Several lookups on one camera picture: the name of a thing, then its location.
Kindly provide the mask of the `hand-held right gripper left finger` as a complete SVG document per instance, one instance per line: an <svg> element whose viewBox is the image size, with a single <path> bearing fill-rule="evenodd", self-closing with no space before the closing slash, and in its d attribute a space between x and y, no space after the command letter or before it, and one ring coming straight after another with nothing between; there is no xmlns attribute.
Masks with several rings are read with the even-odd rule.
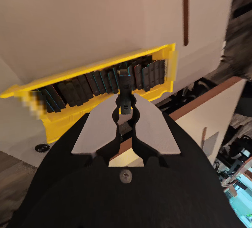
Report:
<svg viewBox="0 0 252 228"><path fill-rule="evenodd" d="M116 138L118 120L113 119L113 112L118 113L118 97L114 94L90 111L71 154L94 156L96 151Z"/></svg>

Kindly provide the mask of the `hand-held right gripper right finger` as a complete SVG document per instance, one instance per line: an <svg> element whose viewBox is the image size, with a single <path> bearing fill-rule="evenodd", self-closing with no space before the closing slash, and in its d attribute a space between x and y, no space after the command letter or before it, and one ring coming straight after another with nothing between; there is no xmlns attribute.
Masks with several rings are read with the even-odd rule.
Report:
<svg viewBox="0 0 252 228"><path fill-rule="evenodd" d="M144 144L155 149L161 155L178 155L181 153L162 112L151 102L138 94L135 107L139 119L135 124L136 137Z"/></svg>

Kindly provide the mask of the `yellow plastic bin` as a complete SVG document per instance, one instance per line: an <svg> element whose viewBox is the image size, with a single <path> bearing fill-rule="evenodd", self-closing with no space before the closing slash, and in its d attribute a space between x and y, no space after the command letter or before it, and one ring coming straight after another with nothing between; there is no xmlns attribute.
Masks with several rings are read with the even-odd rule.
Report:
<svg viewBox="0 0 252 228"><path fill-rule="evenodd" d="M164 84L158 84L150 91L145 92L138 88L133 91L148 101L153 101L160 98L165 92L172 93L174 81L177 74L178 51L176 51L176 44L166 44L159 47L149 49L137 50L126 53L120 56L108 58L99 62L87 64L69 71L54 74L48 77L34 80L25 85L13 85L1 93L1 98L19 97L21 101L25 102L28 107L35 113L35 115L42 120L46 131L46 140L48 143L57 141L69 128L71 128L85 113L89 113L94 107L105 101L112 94L101 94L91 98L88 102L81 106L70 107L66 105L65 109L60 112L48 113L42 111L35 104L32 99L31 91L45 87L46 85L54 85L70 81L80 75L91 73L94 71L102 71L118 64L128 62L143 56L152 56L152 60L165 60L165 75Z"/></svg>

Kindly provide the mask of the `row of black batteries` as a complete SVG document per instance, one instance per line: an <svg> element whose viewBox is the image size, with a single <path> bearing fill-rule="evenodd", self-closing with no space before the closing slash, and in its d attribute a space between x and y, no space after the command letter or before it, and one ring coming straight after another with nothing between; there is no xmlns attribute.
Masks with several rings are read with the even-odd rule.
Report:
<svg viewBox="0 0 252 228"><path fill-rule="evenodd" d="M166 60L154 60L152 55L128 60L102 70L96 70L55 84L34 89L36 96L48 113L59 113L69 107L82 106L93 97L103 94L117 94L120 76L131 78L132 91L150 91L164 84Z"/></svg>

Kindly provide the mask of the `black battery blue stripe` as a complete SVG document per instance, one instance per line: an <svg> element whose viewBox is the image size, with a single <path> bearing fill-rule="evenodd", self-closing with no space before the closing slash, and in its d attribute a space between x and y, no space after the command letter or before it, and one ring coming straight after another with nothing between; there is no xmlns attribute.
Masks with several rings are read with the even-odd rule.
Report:
<svg viewBox="0 0 252 228"><path fill-rule="evenodd" d="M120 110L122 115L131 114L132 80L127 69L119 71Z"/></svg>

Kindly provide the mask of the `wooden work table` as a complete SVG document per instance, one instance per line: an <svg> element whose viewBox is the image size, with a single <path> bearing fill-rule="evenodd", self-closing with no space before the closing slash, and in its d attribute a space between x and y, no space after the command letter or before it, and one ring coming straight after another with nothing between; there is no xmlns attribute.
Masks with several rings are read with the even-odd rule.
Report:
<svg viewBox="0 0 252 228"><path fill-rule="evenodd" d="M121 143L109 167L127 168L135 161L133 167L136 167L140 160L144 166L148 166L151 157L157 157L163 167L178 167L175 159L181 158L184 158L183 162L188 167L196 165L202 169L212 166L245 83L245 79L232 77L172 114L162 112L181 151L178 155L161 155L137 139L135 124L140 115L133 105L132 138Z"/></svg>

